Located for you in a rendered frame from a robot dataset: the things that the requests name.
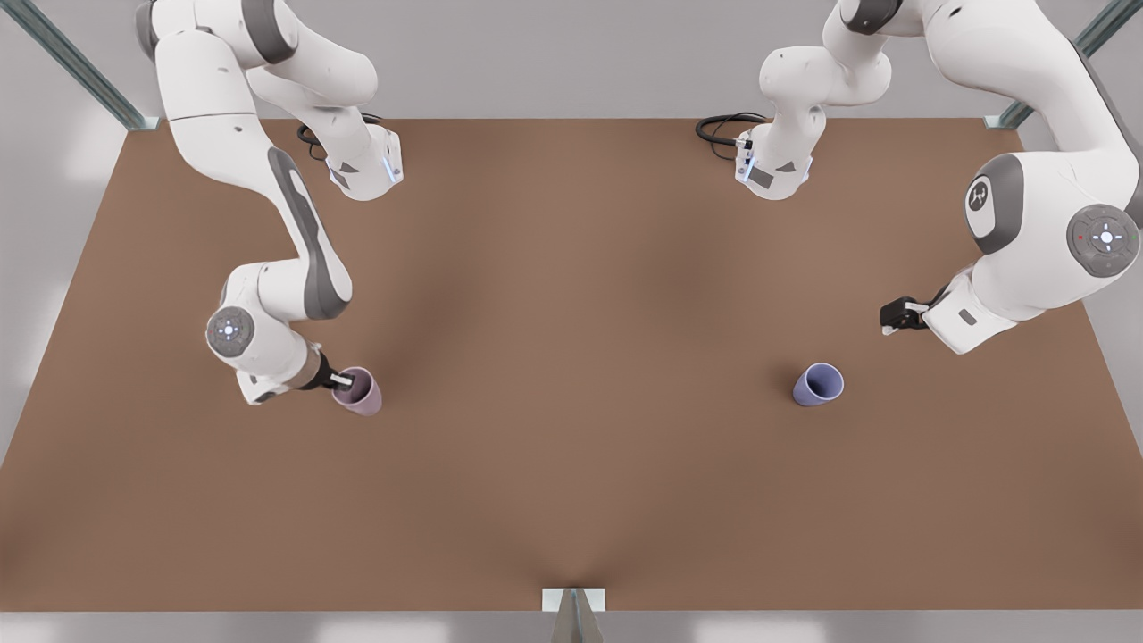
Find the purple cup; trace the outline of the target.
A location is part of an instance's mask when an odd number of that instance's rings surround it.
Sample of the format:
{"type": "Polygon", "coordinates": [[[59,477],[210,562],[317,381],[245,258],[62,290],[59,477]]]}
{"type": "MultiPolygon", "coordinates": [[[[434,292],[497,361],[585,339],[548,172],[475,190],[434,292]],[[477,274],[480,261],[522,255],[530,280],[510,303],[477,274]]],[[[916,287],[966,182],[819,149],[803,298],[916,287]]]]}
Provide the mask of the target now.
{"type": "Polygon", "coordinates": [[[844,389],[844,375],[836,365],[813,363],[797,379],[792,397],[799,405],[823,405],[839,397],[844,389]]]}

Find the silver frame post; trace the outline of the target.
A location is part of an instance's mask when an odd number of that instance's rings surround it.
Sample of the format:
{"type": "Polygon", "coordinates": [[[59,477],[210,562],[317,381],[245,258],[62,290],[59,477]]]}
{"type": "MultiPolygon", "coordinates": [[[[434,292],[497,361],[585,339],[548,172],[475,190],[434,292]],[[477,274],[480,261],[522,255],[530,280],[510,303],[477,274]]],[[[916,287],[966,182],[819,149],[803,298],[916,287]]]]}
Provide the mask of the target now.
{"type": "Polygon", "coordinates": [[[543,612],[555,612],[551,643],[605,643],[596,612],[605,611],[605,589],[543,589],[543,612]]]}
{"type": "Polygon", "coordinates": [[[1114,37],[1143,0],[1100,0],[1101,9],[1077,40],[1063,37],[1036,13],[1031,0],[997,3],[996,18],[972,18],[968,37],[980,34],[983,54],[996,65],[969,72],[969,85],[1012,97],[1012,106],[985,119],[989,129],[1015,129],[1040,113],[1063,146],[1093,146],[1109,140],[1114,105],[1089,69],[1089,55],[1114,37]]]}
{"type": "Polygon", "coordinates": [[[160,119],[139,113],[139,110],[131,105],[131,102],[31,0],[0,0],[0,9],[8,13],[13,21],[126,130],[152,131],[158,128],[160,119]]]}

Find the pink cup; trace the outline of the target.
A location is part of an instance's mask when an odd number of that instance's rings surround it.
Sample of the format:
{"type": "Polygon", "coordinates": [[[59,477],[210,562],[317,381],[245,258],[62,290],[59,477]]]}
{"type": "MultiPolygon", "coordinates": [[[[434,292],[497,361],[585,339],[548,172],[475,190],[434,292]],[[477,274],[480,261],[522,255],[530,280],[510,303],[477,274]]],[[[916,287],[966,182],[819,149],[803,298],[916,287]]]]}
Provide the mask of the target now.
{"type": "Polygon", "coordinates": [[[350,367],[339,372],[339,379],[351,380],[347,386],[338,384],[330,391],[331,397],[352,413],[373,416],[382,407],[382,394],[377,381],[366,369],[350,367]]]}

